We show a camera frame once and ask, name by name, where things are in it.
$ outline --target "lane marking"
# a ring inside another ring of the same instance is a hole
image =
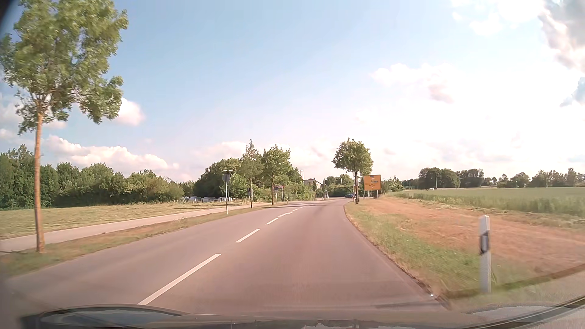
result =
[[[273,219],[273,220],[269,221],[269,222],[268,222],[268,223],[266,223],[265,225],[268,225],[268,224],[272,223],[273,221],[275,221],[275,220],[277,220],[277,219],[278,219],[278,217],[276,217],[275,219]]]
[[[220,255],[221,255],[221,253],[216,253],[215,255],[213,255],[213,256],[209,257],[208,259],[204,260],[203,262],[199,263],[199,265],[197,265],[194,268],[186,271],[185,274],[183,274],[180,277],[174,279],[171,283],[169,283],[166,286],[162,287],[161,289],[157,290],[157,292],[155,292],[152,295],[146,297],[143,301],[141,301],[140,303],[138,303],[138,305],[148,305],[148,303],[150,303],[151,301],[155,300],[157,297],[159,297],[160,295],[162,295],[163,293],[165,293],[166,291],[168,291],[169,289],[171,289],[172,287],[174,287],[175,285],[177,285],[177,283],[185,280],[187,277],[189,277],[189,275],[197,272],[203,266],[209,264],[212,260],[216,259]]]
[[[259,228],[255,229],[254,231],[252,231],[252,232],[248,233],[248,235],[247,235],[247,236],[245,236],[245,237],[241,238],[240,240],[236,241],[236,243],[238,244],[238,243],[240,243],[240,242],[244,241],[246,238],[250,237],[252,234],[254,234],[254,233],[258,232],[259,230],[260,230]]]

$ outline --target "road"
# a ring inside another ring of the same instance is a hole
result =
[[[442,309],[347,220],[346,202],[235,215],[13,277],[13,306],[141,303],[234,316]]]

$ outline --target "tree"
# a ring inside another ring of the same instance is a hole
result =
[[[567,170],[567,173],[565,175],[565,183],[567,186],[575,186],[575,184],[578,181],[578,176],[580,174],[578,172],[575,171],[575,169],[573,168],[569,168]]]
[[[193,196],[193,188],[195,187],[195,182],[192,180],[188,180],[188,181],[184,181],[179,183],[179,186],[181,187],[181,189],[183,190],[183,194],[186,197],[191,197]]]
[[[113,119],[122,102],[122,78],[104,74],[126,29],[126,12],[111,0],[21,0],[24,8],[14,24],[18,41],[6,34],[0,44],[4,81],[16,87],[23,121],[19,133],[36,132],[35,225],[38,252],[44,252],[41,214],[40,138],[42,126],[66,121],[73,104],[96,124]]]
[[[221,159],[218,162],[212,163],[205,169],[201,177],[195,182],[193,190],[195,195],[201,197],[222,197],[225,196],[223,189],[223,174],[224,170],[233,170],[237,172],[240,167],[240,159],[233,157],[229,159]]]
[[[530,182],[530,177],[524,172],[517,173],[511,179],[514,182],[513,187],[525,187]]]
[[[290,157],[290,150],[284,150],[277,145],[272,146],[269,150],[265,149],[262,154],[261,163],[264,166],[263,176],[270,179],[270,191],[272,195],[270,199],[272,204],[274,204],[274,179],[289,173],[290,167],[292,167],[289,162]]]
[[[361,173],[362,175],[370,174],[371,167],[374,164],[371,159],[370,149],[362,142],[356,142],[354,139],[348,138],[346,141],[341,142],[332,162],[337,169],[345,169],[347,172],[353,172],[356,188],[356,204],[358,204],[357,173]]]
[[[485,179],[482,169],[462,170],[457,175],[461,179],[461,187],[480,187]]]
[[[246,145],[246,151],[244,152],[244,154],[242,155],[242,158],[240,159],[240,168],[238,170],[238,173],[240,175],[242,175],[242,177],[244,179],[246,179],[247,181],[250,182],[250,192],[253,192],[253,180],[256,179],[258,177],[258,175],[260,175],[262,173],[262,170],[264,169],[264,166],[262,165],[262,162],[260,161],[260,153],[258,152],[258,150],[256,149],[256,147],[254,146],[254,143],[252,142],[252,140],[250,140],[250,143],[248,145]],[[252,208],[252,200],[253,200],[253,195],[250,195],[250,208]]]

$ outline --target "building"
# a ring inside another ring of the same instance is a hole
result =
[[[302,181],[305,185],[307,186],[311,186],[313,185],[313,182],[315,182],[315,184],[317,184],[317,188],[320,189],[321,188],[321,183],[319,183],[318,181],[316,181],[314,178],[309,178],[309,179],[305,179]]]

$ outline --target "windshield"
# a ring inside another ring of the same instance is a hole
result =
[[[583,0],[4,9],[8,318],[453,327],[585,296]]]

